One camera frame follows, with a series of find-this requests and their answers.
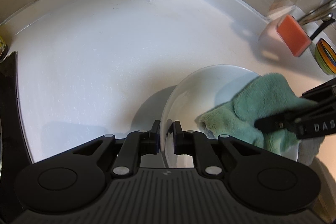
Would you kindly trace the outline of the green microfiber cloth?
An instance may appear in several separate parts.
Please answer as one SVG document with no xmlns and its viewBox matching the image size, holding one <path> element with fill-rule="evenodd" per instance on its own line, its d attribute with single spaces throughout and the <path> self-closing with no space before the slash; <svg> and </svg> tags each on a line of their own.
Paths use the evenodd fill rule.
<svg viewBox="0 0 336 224">
<path fill-rule="evenodd" d="M 254 123 L 284 110 L 300 110 L 314 105 L 314 101 L 297 97 L 283 75 L 270 73 L 255 78 L 230 101 L 199 116 L 197 124 L 210 139 L 228 134 L 278 155 L 298 145 L 298 162 L 311 165 L 324 137 L 298 140 L 287 129 L 264 134 Z"/>
</svg>

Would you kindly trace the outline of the white ceramic bowl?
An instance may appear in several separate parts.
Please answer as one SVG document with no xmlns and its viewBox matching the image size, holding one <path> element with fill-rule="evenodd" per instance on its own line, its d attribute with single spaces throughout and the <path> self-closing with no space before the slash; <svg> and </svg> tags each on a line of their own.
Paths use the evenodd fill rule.
<svg viewBox="0 0 336 224">
<path fill-rule="evenodd" d="M 213 108 L 230 101 L 255 78 L 260 77 L 247 69 L 216 65 L 203 68 L 184 79 L 173 91 L 162 114 L 161 149 L 170 168 L 190 168 L 193 158 L 174 153 L 173 133 L 169 130 L 173 122 L 180 121 L 185 131 L 204 133 L 197 124 L 197 118 Z M 298 145 L 280 156 L 298 160 Z"/>
</svg>

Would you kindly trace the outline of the colourful striped bowl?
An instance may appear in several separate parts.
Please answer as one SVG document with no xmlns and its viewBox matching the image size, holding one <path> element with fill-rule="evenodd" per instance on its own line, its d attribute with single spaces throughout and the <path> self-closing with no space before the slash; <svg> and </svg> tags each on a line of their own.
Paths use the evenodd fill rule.
<svg viewBox="0 0 336 224">
<path fill-rule="evenodd" d="M 320 38 L 315 47 L 315 59 L 320 68 L 327 75 L 335 75 L 335 51 L 323 38 Z"/>
</svg>

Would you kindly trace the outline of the pink green sponge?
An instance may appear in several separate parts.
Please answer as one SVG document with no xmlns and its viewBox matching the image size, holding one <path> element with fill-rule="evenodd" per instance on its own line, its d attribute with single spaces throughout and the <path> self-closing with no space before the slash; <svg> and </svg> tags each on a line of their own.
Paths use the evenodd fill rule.
<svg viewBox="0 0 336 224">
<path fill-rule="evenodd" d="M 311 45 L 311 39 L 291 15 L 279 21 L 276 31 L 294 57 L 300 57 Z"/>
</svg>

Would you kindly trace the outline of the glass pot lid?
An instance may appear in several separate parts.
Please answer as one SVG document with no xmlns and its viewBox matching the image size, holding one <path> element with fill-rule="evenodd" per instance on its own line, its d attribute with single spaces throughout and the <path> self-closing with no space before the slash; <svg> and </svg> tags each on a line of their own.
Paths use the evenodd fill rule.
<svg viewBox="0 0 336 224">
<path fill-rule="evenodd" d="M 335 0 L 329 0 L 323 5 L 320 5 L 315 10 L 299 18 L 297 22 L 300 26 L 303 26 L 310 22 L 315 22 L 317 20 L 327 17 L 329 14 L 333 13 L 334 10 L 335 10 Z"/>
</svg>

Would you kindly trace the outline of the black gas stove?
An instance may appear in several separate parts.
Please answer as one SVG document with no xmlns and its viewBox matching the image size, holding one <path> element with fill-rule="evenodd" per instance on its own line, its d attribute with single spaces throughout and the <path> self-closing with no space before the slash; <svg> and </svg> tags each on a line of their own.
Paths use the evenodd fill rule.
<svg viewBox="0 0 336 224">
<path fill-rule="evenodd" d="M 18 96 L 18 55 L 1 62 L 1 220 L 11 222 L 22 212 L 15 180 L 31 164 L 21 121 Z"/>
</svg>

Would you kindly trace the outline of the yellow label sauce jar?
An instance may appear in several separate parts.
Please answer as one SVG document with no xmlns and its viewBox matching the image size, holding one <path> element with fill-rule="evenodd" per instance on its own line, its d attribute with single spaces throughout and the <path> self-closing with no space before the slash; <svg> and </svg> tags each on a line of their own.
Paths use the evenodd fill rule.
<svg viewBox="0 0 336 224">
<path fill-rule="evenodd" d="M 6 42 L 4 41 L 4 39 L 0 36 L 0 57 L 3 58 L 4 56 L 6 56 L 7 51 L 8 51 L 8 46 Z"/>
</svg>

